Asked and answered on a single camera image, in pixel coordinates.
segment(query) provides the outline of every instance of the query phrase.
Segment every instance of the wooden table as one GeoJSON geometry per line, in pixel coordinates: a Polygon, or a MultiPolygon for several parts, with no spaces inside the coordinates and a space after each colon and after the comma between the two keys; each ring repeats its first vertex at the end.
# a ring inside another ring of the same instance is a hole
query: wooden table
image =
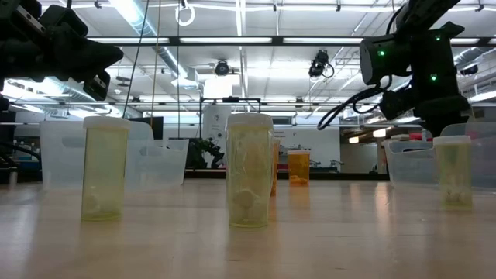
{"type": "Polygon", "coordinates": [[[81,223],[77,191],[0,191],[0,278],[496,277],[495,193],[445,211],[433,189],[287,183],[262,229],[229,228],[224,181],[128,193],[119,222],[81,223]]]}

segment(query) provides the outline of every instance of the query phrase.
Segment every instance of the ceiling light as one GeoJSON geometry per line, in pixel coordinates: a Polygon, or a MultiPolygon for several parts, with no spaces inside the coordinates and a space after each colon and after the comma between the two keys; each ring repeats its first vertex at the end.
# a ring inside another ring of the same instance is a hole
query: ceiling light
{"type": "Polygon", "coordinates": [[[117,12],[127,21],[136,22],[144,17],[139,6],[133,0],[109,0],[117,12]]]}
{"type": "Polygon", "coordinates": [[[183,37],[181,43],[272,43],[269,37],[183,37]]]}
{"type": "Polygon", "coordinates": [[[413,122],[413,121],[419,120],[419,119],[420,118],[418,118],[418,117],[409,116],[409,117],[400,118],[400,119],[396,120],[395,122],[396,123],[408,123],[408,122],[413,122]]]}
{"type": "Polygon", "coordinates": [[[382,121],[382,118],[381,117],[374,117],[374,118],[368,119],[367,120],[367,124],[373,124],[373,123],[376,123],[376,122],[379,122],[379,121],[382,121]]]}
{"type": "Polygon", "coordinates": [[[478,5],[472,5],[470,7],[453,7],[448,12],[473,12],[478,8],[478,5]]]}
{"type": "Polygon", "coordinates": [[[466,43],[477,43],[479,38],[453,38],[451,39],[452,45],[466,44],[466,43]]]}
{"type": "Polygon", "coordinates": [[[375,130],[372,134],[374,137],[386,137],[386,129],[375,130]]]}
{"type": "Polygon", "coordinates": [[[496,97],[496,91],[490,91],[490,92],[486,92],[486,93],[477,94],[474,97],[469,98],[469,101],[470,102],[480,102],[480,101],[487,100],[487,99],[494,98],[494,97],[496,97]]]}
{"type": "Polygon", "coordinates": [[[283,38],[283,43],[342,43],[342,44],[359,44],[363,38],[312,38],[312,37],[294,37],[283,38]]]}
{"type": "Polygon", "coordinates": [[[348,139],[349,143],[359,143],[359,141],[360,141],[360,139],[358,138],[358,136],[355,136],[353,138],[348,139]]]}
{"type": "MultiPolygon", "coordinates": [[[[110,43],[110,44],[119,44],[119,43],[140,43],[139,37],[88,37],[88,39],[99,42],[99,43],[110,43]]],[[[141,43],[156,43],[156,37],[148,37],[142,38],[141,43]]],[[[158,38],[158,43],[169,43],[169,38],[158,38]]]]}

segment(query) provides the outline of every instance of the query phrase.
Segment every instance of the yellowish plastic cup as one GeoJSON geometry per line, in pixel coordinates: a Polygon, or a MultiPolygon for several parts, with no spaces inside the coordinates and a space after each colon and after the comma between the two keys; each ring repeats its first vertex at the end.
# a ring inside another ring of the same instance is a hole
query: yellowish plastic cup
{"type": "Polygon", "coordinates": [[[231,115],[227,122],[227,202],[229,224],[268,224],[273,179],[274,125],[268,115],[231,115]]]}
{"type": "Polygon", "coordinates": [[[277,165],[279,164],[279,145],[281,141],[279,139],[274,139],[274,177],[272,178],[272,189],[270,190],[270,196],[274,197],[277,193],[277,165]]]}
{"type": "Polygon", "coordinates": [[[472,207],[471,139],[440,136],[433,140],[439,169],[439,189],[445,207],[472,207]]]}
{"type": "Polygon", "coordinates": [[[130,121],[87,117],[81,220],[119,219],[124,199],[130,121]]]}
{"type": "Polygon", "coordinates": [[[289,185],[308,186],[310,181],[310,151],[288,151],[289,185]]]}

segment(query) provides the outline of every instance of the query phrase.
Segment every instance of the white cup lid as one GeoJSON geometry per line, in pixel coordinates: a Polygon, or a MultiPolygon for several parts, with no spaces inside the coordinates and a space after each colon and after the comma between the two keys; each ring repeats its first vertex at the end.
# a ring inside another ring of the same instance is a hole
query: white cup lid
{"type": "Polygon", "coordinates": [[[83,127],[90,128],[117,128],[117,129],[131,129],[131,122],[126,119],[118,119],[114,117],[105,116],[89,116],[84,118],[83,127]]]}
{"type": "Polygon", "coordinates": [[[432,142],[434,146],[438,146],[443,144],[471,143],[472,140],[469,136],[438,136],[432,142]]]}

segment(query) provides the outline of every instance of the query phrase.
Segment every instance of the black cable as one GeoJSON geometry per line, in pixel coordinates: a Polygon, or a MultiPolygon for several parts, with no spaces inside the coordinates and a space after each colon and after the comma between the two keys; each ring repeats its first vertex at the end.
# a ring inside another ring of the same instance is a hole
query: black cable
{"type": "Polygon", "coordinates": [[[133,78],[134,78],[134,70],[136,69],[136,65],[138,64],[138,57],[140,55],[140,50],[141,50],[141,41],[143,40],[143,33],[145,31],[145,25],[146,25],[146,17],[148,16],[148,7],[150,6],[150,0],[146,1],[146,9],[145,9],[145,16],[143,17],[143,23],[141,25],[141,34],[139,35],[139,43],[138,43],[138,50],[136,51],[136,58],[134,59],[134,64],[133,64],[133,70],[131,71],[131,81],[129,82],[129,88],[127,90],[127,97],[126,97],[126,104],[124,105],[124,110],[122,112],[122,117],[126,117],[126,110],[127,110],[127,105],[129,103],[129,96],[131,95],[131,87],[133,86],[133,78]]]}
{"type": "Polygon", "coordinates": [[[403,7],[405,7],[404,5],[399,8],[393,15],[393,17],[391,18],[391,20],[389,21],[388,25],[387,25],[387,28],[386,28],[386,35],[389,34],[391,32],[391,27],[393,26],[393,22],[394,20],[398,17],[398,15],[400,14],[401,10],[403,9],[403,7]]]}
{"type": "Polygon", "coordinates": [[[332,78],[332,77],[334,77],[334,74],[335,74],[334,67],[333,67],[330,63],[327,63],[327,64],[328,64],[328,65],[329,65],[329,67],[332,69],[332,74],[331,74],[330,76],[326,76],[326,75],[324,74],[324,72],[322,72],[322,76],[323,76],[324,78],[332,78]]]}
{"type": "Polygon", "coordinates": [[[41,170],[41,156],[38,153],[36,153],[36,152],[34,152],[32,150],[28,150],[26,148],[20,147],[20,146],[13,145],[11,143],[6,143],[6,142],[0,142],[0,146],[6,146],[6,147],[8,147],[10,149],[19,150],[19,151],[22,151],[24,153],[27,153],[27,154],[29,154],[31,156],[34,156],[36,159],[38,159],[38,163],[39,163],[39,169],[36,170],[36,171],[41,170]]]}
{"type": "MultiPolygon", "coordinates": [[[[186,6],[186,3],[184,0],[178,0],[178,2],[182,2],[184,6],[186,6]]],[[[179,29],[181,28],[181,24],[179,24],[179,20],[181,18],[181,9],[179,9],[179,13],[177,16],[177,38],[179,38],[179,29]]],[[[181,138],[181,105],[180,99],[179,99],[179,78],[181,77],[181,72],[179,72],[179,46],[177,46],[177,64],[176,64],[176,72],[177,72],[177,137],[178,139],[181,138]]]]}
{"type": "Polygon", "coordinates": [[[338,116],[338,114],[341,113],[348,105],[352,105],[354,112],[356,112],[358,114],[364,114],[364,113],[372,112],[373,110],[375,110],[379,106],[379,104],[376,104],[374,107],[366,110],[365,112],[361,112],[357,109],[357,103],[359,101],[366,99],[366,98],[374,97],[375,95],[379,95],[380,93],[385,93],[386,91],[388,91],[389,87],[391,86],[392,80],[393,80],[393,77],[390,75],[389,76],[389,82],[387,83],[387,86],[385,88],[381,88],[381,85],[377,84],[374,88],[368,88],[368,89],[365,89],[359,93],[356,93],[351,98],[346,100],[346,102],[344,102],[343,104],[338,105],[335,108],[331,109],[322,117],[322,119],[320,119],[319,125],[317,126],[317,130],[322,131],[326,127],[328,127],[331,124],[331,122],[338,116]],[[327,120],[324,123],[324,121],[330,115],[331,115],[331,117],[329,118],[329,120],[327,120]]]}

